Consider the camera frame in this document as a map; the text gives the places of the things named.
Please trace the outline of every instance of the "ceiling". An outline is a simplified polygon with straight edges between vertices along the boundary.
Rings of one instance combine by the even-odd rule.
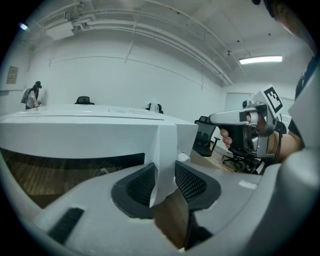
[[[48,39],[44,21],[62,12],[69,12],[72,21],[94,15],[98,21],[137,21],[159,28],[208,56],[226,76],[243,69],[239,59],[245,56],[286,57],[303,47],[263,4],[251,0],[48,0],[26,21],[30,44],[36,47]]]

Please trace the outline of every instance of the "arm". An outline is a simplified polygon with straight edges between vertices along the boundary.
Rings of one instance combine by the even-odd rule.
[[[279,143],[279,133],[274,132],[269,136],[269,154],[275,154]],[[281,139],[281,149],[279,154],[279,162],[283,162],[292,153],[297,152],[303,148],[302,139],[289,131],[288,134],[283,134]]]
[[[33,101],[34,101],[34,106],[35,106],[36,108],[39,107],[39,104],[38,104],[38,101],[37,101],[36,97],[33,97],[32,99],[33,99]]]
[[[30,92],[30,97],[33,99],[34,106],[36,108],[39,107],[39,104],[38,104],[38,101],[37,101],[37,98],[36,98],[36,94],[35,94],[34,91]]]

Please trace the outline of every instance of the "person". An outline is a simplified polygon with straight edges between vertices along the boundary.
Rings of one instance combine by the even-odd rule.
[[[39,96],[39,89],[42,88],[41,82],[37,81],[35,82],[34,86],[29,90],[26,104],[25,104],[25,109],[33,109],[39,107],[38,104],[38,96]]]
[[[252,0],[255,5],[260,4],[260,0]],[[320,54],[317,49],[316,42],[312,38],[310,31],[312,27],[306,28],[306,26],[302,23],[301,19],[298,17],[298,13],[302,14],[300,10],[303,8],[305,3],[298,4],[299,1],[291,1],[291,0],[264,0],[264,4],[266,9],[269,11],[269,14],[272,18],[274,18],[277,22],[281,23],[282,26],[289,31],[291,34],[297,36],[302,39],[310,48],[312,52],[312,59],[309,62],[306,72],[304,72],[295,90],[295,99],[299,96],[305,85],[307,84],[309,78],[314,72],[318,62]],[[308,8],[308,15],[312,17],[313,15],[310,13],[310,9]],[[247,115],[247,121],[251,122],[250,115]],[[258,119],[258,130],[261,134],[264,133],[266,121],[263,117]],[[283,162],[288,156],[292,153],[301,150],[304,147],[304,143],[302,141],[302,137],[294,123],[291,120],[289,124],[289,132],[288,134],[283,134],[281,139],[281,149],[279,153],[279,162]],[[232,138],[229,137],[229,133],[225,129],[221,129],[220,135],[222,136],[222,141],[224,142],[227,148],[230,148],[232,145]],[[272,135],[269,136],[269,147],[268,153],[275,154],[278,148],[279,143],[279,133],[274,131]]]

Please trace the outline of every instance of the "chair backrest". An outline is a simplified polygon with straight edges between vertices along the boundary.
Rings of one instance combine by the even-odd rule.
[[[204,147],[210,147],[211,137],[216,126],[211,124],[209,122],[209,118],[206,116],[201,116],[199,120],[194,121],[194,123],[198,125],[198,131],[196,133],[194,143]]]
[[[75,104],[87,104],[87,105],[94,105],[94,103],[90,102],[90,97],[88,96],[80,96],[76,100]]]

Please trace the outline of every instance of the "ceiling pipe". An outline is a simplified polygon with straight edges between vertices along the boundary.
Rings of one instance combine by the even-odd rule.
[[[58,10],[55,10],[55,11],[51,12],[49,15],[45,16],[44,18],[40,19],[40,20],[38,21],[38,23],[46,20],[47,18],[51,17],[52,15],[54,15],[54,14],[56,14],[56,13],[59,13],[59,12],[63,11],[64,9],[67,9],[67,8],[73,7],[73,6],[77,6],[78,4],[79,4],[78,2],[71,3],[71,4],[68,4],[68,5],[66,5],[66,6],[58,9]]]
[[[80,21],[83,21],[83,20],[88,20],[88,18],[91,18],[92,21],[96,21],[97,20],[97,17],[94,15],[94,14],[86,14],[86,15],[83,15],[77,19],[74,20],[74,22],[80,22]]]
[[[132,32],[132,26],[134,25],[134,22],[126,20],[109,19],[89,21],[87,22],[87,25],[89,25],[90,30],[112,29]],[[154,26],[142,23],[137,23],[136,26],[139,28],[135,29],[135,33],[161,41],[167,45],[170,45],[171,47],[174,47],[175,49],[184,52],[185,54],[189,55],[190,57],[207,67],[209,70],[214,72],[227,85],[233,84],[229,77],[226,75],[226,73],[223,72],[223,70],[221,70],[221,68],[217,66],[214,62],[212,62],[212,60],[209,57],[207,57],[203,52],[199,51],[193,45],[182,40],[180,37],[177,37],[169,32],[166,32]]]
[[[87,23],[88,25],[97,25],[97,24],[123,24],[123,25],[131,25],[133,26],[134,22],[133,21],[126,21],[126,20],[116,20],[116,19],[109,19],[109,20],[96,20],[96,21],[90,21]],[[176,40],[177,42],[185,45],[186,47],[192,49],[195,53],[197,53],[198,55],[202,56],[205,60],[207,60],[209,63],[212,63],[212,65],[215,67],[215,69],[217,70],[218,74],[224,74],[225,72],[217,65],[215,64],[209,57],[207,57],[203,52],[201,52],[200,50],[198,50],[197,48],[195,48],[193,45],[189,44],[188,42],[182,40],[180,37],[175,36],[163,29],[157,28],[155,26],[150,26],[147,24],[143,24],[138,22],[136,24],[137,27],[141,27],[141,28],[145,28],[148,30],[152,30],[155,31],[157,33],[163,34],[169,38],[172,38],[174,40]]]
[[[196,20],[196,19],[193,18],[192,16],[190,16],[190,15],[186,14],[185,12],[183,12],[183,11],[181,11],[181,10],[178,10],[178,9],[176,9],[176,8],[170,6],[170,5],[164,4],[164,3],[162,3],[162,2],[158,2],[158,1],[154,1],[154,0],[144,0],[144,1],[145,1],[145,2],[149,2],[149,3],[153,3],[153,4],[155,4],[155,5],[159,5],[159,6],[163,6],[163,7],[170,8],[170,9],[172,9],[172,10],[175,10],[176,12],[179,12],[179,13],[187,16],[189,19],[193,20],[194,22],[196,22],[197,24],[199,24],[201,27],[203,27],[205,30],[207,30],[211,35],[213,35],[213,36],[215,37],[215,39],[217,39],[217,40],[219,41],[220,44],[222,44],[222,45],[224,46],[224,48],[225,48],[226,50],[228,50],[227,46],[220,40],[219,37],[217,37],[208,27],[206,27],[205,25],[203,25],[201,22],[199,22],[198,20]],[[243,72],[243,69],[242,69],[239,61],[238,61],[234,56],[232,56],[232,57],[234,58],[234,60],[236,61],[236,63],[238,64],[238,66],[240,67],[240,69],[241,69],[242,72]]]
[[[85,11],[83,12],[84,14],[86,13],[92,13],[94,12],[96,15],[103,15],[103,14],[110,14],[110,15],[114,15],[114,14],[119,14],[119,15],[138,15],[141,17],[146,17],[146,18],[150,18],[156,21],[160,21],[160,22],[164,22],[166,24],[169,24],[173,27],[176,27],[178,29],[182,29],[188,33],[190,33],[191,35],[193,35],[195,38],[201,40],[205,46],[207,46],[210,50],[212,50],[223,62],[224,64],[232,71],[233,69],[231,68],[231,66],[228,64],[228,62],[221,56],[221,54],[214,49],[211,45],[207,44],[206,41],[201,38],[199,35],[197,35],[196,33],[192,32],[191,30],[187,29],[186,27],[175,23],[173,21],[167,20],[167,19],[163,19],[158,15],[154,15],[154,14],[150,14],[148,12],[144,12],[144,11],[140,11],[140,10],[132,10],[132,9],[116,9],[116,8],[112,8],[112,9],[96,9],[94,11]]]

